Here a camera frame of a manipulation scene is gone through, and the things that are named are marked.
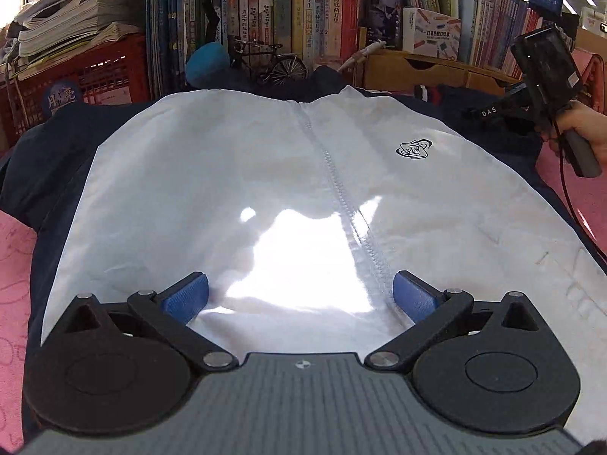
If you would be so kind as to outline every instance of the label printer box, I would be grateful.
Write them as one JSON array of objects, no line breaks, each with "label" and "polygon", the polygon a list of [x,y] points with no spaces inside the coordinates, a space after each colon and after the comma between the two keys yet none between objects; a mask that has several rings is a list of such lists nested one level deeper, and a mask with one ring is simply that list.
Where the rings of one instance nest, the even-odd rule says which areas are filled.
[{"label": "label printer box", "polygon": [[403,8],[403,51],[456,60],[461,20],[421,8]]}]

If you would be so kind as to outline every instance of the hand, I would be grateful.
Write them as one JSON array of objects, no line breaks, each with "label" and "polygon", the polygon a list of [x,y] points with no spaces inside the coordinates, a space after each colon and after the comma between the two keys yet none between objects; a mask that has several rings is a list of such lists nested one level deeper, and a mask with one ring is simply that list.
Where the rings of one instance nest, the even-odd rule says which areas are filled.
[{"label": "hand", "polygon": [[[571,108],[560,114],[557,118],[558,129],[561,133],[574,129],[578,135],[590,142],[599,164],[607,166],[607,116],[572,100]],[[558,155],[558,141],[556,131],[543,132],[542,138],[549,142],[550,148]]]}]

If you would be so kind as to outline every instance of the blue round object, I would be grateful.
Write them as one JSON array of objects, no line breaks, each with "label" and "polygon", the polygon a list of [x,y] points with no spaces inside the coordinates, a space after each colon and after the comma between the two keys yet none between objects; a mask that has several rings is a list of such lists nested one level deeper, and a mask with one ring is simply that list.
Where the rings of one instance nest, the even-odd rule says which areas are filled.
[{"label": "blue round object", "polygon": [[204,81],[211,75],[230,67],[230,55],[217,42],[205,44],[192,54],[186,64],[187,83],[204,88]]}]

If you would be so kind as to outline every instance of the gray ribbed panel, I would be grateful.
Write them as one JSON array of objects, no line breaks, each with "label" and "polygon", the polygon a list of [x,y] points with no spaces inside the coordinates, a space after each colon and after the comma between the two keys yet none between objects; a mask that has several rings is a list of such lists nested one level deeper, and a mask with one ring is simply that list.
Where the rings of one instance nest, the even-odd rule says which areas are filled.
[{"label": "gray ribbed panel", "polygon": [[371,372],[354,354],[251,354],[241,369],[205,378],[177,414],[147,431],[108,440],[47,431],[21,453],[570,455],[579,448],[556,430],[519,440],[460,431],[421,406],[402,377]]}]

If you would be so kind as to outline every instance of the white jacket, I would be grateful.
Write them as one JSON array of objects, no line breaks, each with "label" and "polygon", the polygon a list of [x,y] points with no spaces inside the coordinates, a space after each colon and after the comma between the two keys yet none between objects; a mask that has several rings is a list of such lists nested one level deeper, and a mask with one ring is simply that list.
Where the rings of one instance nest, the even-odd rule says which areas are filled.
[{"label": "white jacket", "polygon": [[124,301],[198,270],[211,300],[190,327],[241,360],[364,358],[411,324],[403,269],[478,300],[527,294],[582,378],[567,427],[607,435],[607,277],[573,229],[442,122],[352,88],[174,94],[128,121],[95,155],[42,338],[78,292]]}]

